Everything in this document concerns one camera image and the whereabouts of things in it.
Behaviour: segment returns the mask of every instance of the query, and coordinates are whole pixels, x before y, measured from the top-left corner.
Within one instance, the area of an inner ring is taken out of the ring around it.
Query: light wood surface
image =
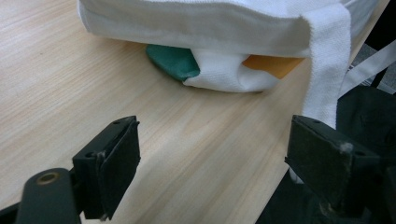
[[[144,48],[88,34],[76,1],[2,2],[0,208],[30,176],[70,169],[109,122],[137,115],[142,161],[111,223],[255,222],[288,169],[309,61],[272,90],[226,93],[183,86]]]

